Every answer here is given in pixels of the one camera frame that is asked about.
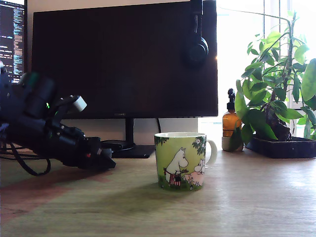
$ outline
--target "moomin mug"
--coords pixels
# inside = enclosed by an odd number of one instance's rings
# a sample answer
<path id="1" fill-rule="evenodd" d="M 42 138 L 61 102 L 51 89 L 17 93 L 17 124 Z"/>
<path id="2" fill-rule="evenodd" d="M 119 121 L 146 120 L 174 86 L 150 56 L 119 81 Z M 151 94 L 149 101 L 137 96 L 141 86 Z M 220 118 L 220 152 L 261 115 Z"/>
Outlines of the moomin mug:
<path id="1" fill-rule="evenodd" d="M 217 148 L 206 135 L 196 132 L 166 132 L 155 134 L 158 183 L 166 190 L 195 191 L 203 187 L 207 143 L 210 159 L 216 161 Z"/>

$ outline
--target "amber bottle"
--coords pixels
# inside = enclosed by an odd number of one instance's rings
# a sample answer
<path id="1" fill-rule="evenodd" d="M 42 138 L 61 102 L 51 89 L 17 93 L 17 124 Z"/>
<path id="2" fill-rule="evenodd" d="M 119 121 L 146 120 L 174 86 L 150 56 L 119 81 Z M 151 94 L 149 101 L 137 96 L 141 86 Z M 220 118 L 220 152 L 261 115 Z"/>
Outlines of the amber bottle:
<path id="1" fill-rule="evenodd" d="M 223 116 L 223 138 L 222 138 L 222 149 L 227 151 L 229 149 L 229 138 L 232 136 L 236 127 L 241 128 L 241 119 L 235 112 L 235 92 L 233 89 L 228 90 L 229 103 L 227 103 L 228 112 Z"/>

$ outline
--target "black monitor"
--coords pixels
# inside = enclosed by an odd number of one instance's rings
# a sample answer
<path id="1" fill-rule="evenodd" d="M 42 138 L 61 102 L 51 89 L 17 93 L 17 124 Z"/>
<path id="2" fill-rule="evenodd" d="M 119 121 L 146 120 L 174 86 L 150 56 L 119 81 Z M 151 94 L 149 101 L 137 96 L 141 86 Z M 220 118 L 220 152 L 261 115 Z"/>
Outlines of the black monitor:
<path id="1" fill-rule="evenodd" d="M 195 30 L 189 1 L 35 12 L 32 71 L 55 79 L 58 97 L 87 102 L 66 119 L 133 119 L 218 115 L 216 1 L 204 1 L 202 36 L 209 53 L 199 67 L 184 60 Z"/>
<path id="2" fill-rule="evenodd" d="M 0 0 L 0 60 L 11 83 L 27 71 L 27 1 Z"/>

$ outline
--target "window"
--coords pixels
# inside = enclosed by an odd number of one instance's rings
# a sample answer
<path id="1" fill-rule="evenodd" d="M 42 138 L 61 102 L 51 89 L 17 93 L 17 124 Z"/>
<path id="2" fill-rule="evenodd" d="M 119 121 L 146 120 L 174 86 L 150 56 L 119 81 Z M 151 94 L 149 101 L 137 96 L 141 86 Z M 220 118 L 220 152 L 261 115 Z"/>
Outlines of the window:
<path id="1" fill-rule="evenodd" d="M 241 10 L 258 13 L 266 13 L 281 17 L 287 17 L 288 10 L 295 9 L 300 19 L 296 21 L 295 30 L 298 34 L 306 33 L 307 43 L 310 51 L 307 58 L 316 57 L 316 32 L 312 30 L 316 13 L 316 2 L 313 0 L 218 0 L 217 1 L 217 47 L 218 47 L 218 117 L 199 118 L 198 130 L 207 134 L 209 139 L 214 140 L 216 145 L 221 147 L 222 137 L 222 117 L 226 113 L 226 104 L 228 103 L 228 89 L 233 88 L 236 91 L 236 80 L 240 79 L 244 68 L 248 66 L 253 55 L 247 55 L 247 46 L 254 40 L 255 34 L 267 36 L 270 31 L 281 30 L 283 32 L 287 27 L 284 21 L 281 21 L 279 28 L 279 19 L 263 17 L 260 15 L 242 13 L 226 10 Z M 289 105 L 299 106 L 289 101 Z M 297 127 L 294 135 L 303 136 L 304 127 Z"/>

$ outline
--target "white wall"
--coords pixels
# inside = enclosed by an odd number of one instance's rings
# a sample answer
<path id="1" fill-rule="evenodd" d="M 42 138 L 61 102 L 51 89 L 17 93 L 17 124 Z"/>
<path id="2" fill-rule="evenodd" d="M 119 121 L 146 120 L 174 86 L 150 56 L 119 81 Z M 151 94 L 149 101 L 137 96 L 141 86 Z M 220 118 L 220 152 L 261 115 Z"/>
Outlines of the white wall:
<path id="1" fill-rule="evenodd" d="M 28 1 L 28 47 L 32 53 L 33 13 L 37 11 L 52 11 L 89 7 L 104 7 L 118 5 L 135 5 L 184 0 L 29 0 Z M 125 127 L 123 119 L 96 120 L 66 120 L 65 125 L 76 126 L 87 136 L 99 136 L 102 140 L 124 139 Z M 161 119 L 161 129 L 167 131 L 198 131 L 197 118 L 168 118 Z M 158 132 L 155 119 L 136 119 L 134 126 L 134 141 L 136 144 L 147 145 L 154 143 L 154 134 Z"/>

